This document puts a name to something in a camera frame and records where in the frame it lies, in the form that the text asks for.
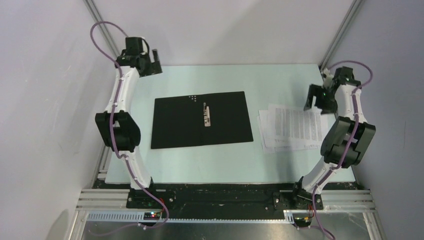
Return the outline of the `printed paper sheets stack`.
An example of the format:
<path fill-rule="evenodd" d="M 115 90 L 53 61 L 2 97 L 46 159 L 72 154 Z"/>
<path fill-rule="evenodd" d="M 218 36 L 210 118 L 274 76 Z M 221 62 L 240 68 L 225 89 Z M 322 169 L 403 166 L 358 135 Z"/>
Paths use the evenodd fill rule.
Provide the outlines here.
<path fill-rule="evenodd" d="M 331 117 L 318 108 L 309 110 L 269 104 L 256 117 L 264 153 L 320 149 Z"/>

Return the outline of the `red black folder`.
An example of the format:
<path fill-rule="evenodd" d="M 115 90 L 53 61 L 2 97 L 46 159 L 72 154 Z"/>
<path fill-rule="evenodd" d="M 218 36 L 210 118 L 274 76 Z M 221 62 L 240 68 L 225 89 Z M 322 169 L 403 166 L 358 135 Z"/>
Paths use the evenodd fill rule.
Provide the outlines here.
<path fill-rule="evenodd" d="M 152 149 L 253 142 L 243 91 L 157 98 Z"/>

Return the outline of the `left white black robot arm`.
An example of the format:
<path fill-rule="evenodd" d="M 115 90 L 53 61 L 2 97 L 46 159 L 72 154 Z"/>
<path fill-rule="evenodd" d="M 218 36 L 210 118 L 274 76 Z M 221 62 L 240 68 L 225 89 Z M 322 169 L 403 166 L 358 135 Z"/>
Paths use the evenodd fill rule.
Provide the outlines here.
<path fill-rule="evenodd" d="M 153 179 L 142 160 L 141 129 L 131 116 L 131 104 L 139 78 L 161 73 L 158 51 L 151 50 L 143 37 L 126 37 L 125 49 L 113 63 L 112 94 L 105 110 L 95 115 L 95 123 L 104 144 L 124 165 L 130 187 L 142 190 L 138 201 L 145 208 L 152 208 L 157 204 L 158 195 L 148 189 Z"/>

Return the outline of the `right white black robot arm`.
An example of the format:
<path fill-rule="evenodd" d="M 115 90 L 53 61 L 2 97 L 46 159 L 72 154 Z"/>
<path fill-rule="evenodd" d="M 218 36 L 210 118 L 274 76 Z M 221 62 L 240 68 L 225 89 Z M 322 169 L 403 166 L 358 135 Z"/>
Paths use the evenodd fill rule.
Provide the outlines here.
<path fill-rule="evenodd" d="M 342 66 L 334 74 L 325 69 L 321 75 L 323 84 L 309 86 L 304 109 L 315 106 L 323 115 L 335 114 L 336 119 L 321 144 L 320 160 L 294 185 L 290 202 L 295 209 L 316 204 L 316 197 L 338 170 L 358 165 L 376 133 L 362 111 L 365 85 L 355 79 L 353 69 Z"/>

